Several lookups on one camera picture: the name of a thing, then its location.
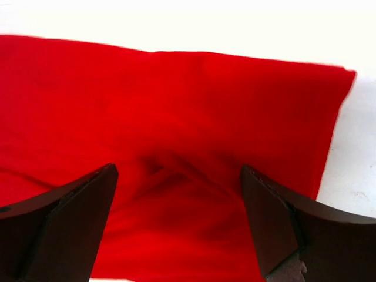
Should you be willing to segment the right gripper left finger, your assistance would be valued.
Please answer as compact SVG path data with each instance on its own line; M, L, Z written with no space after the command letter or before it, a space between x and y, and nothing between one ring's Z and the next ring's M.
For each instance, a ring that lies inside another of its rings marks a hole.
M1 207L1 281L89 281L117 180L107 164Z

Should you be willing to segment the red t shirt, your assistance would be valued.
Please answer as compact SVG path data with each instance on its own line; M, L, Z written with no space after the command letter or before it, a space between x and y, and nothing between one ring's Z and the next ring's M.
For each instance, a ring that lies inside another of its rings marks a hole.
M1 36L1 205L113 163L94 278L261 281L239 174L315 199L356 73Z

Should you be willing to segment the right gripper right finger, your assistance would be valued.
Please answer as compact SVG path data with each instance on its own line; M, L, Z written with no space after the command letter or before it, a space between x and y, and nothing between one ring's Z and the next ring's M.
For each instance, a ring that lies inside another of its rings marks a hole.
M324 205L249 166L240 180L266 281L375 280L374 218Z

